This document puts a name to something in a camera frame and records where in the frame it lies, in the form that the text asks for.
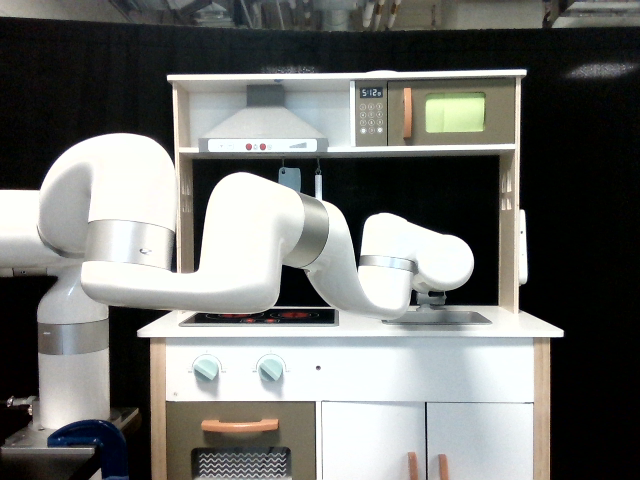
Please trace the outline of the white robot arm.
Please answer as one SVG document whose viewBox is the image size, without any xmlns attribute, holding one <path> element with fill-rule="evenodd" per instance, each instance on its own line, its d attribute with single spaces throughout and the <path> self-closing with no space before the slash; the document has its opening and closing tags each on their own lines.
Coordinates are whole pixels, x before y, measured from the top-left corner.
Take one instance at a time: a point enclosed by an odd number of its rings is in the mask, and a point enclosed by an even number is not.
<svg viewBox="0 0 640 480">
<path fill-rule="evenodd" d="M 412 292 L 458 288 L 474 268 L 463 240 L 392 214 L 369 217 L 354 247 L 334 205 L 239 172 L 210 195 L 198 269 L 175 273 L 177 199 L 166 150 L 126 133 L 69 148 L 37 190 L 2 192 L 2 274 L 55 280 L 37 312 L 44 428 L 109 417 L 112 306 L 256 313 L 275 305 L 288 266 L 331 307 L 392 320 Z"/>
</svg>

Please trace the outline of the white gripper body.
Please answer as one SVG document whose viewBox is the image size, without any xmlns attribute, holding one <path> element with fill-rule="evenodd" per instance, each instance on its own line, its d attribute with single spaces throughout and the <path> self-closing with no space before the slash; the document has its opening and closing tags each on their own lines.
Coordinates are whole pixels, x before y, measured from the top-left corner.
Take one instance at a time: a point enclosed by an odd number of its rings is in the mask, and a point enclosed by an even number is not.
<svg viewBox="0 0 640 480">
<path fill-rule="evenodd" d="M 421 294 L 430 294 L 431 292 L 445 292 L 446 288 L 437 284 L 432 284 L 423 277 L 413 277 L 411 287 L 414 291 Z"/>
</svg>

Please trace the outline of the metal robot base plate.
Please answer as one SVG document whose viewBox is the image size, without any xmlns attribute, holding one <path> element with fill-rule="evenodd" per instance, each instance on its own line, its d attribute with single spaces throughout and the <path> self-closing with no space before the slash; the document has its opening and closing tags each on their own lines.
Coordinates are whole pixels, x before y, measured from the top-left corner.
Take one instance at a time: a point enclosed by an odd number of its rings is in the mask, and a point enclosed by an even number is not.
<svg viewBox="0 0 640 480">
<path fill-rule="evenodd" d="M 127 479 L 127 438 L 141 425 L 136 408 L 113 409 L 107 420 L 58 429 L 40 422 L 35 396 L 1 401 L 3 479 Z"/>
</svg>

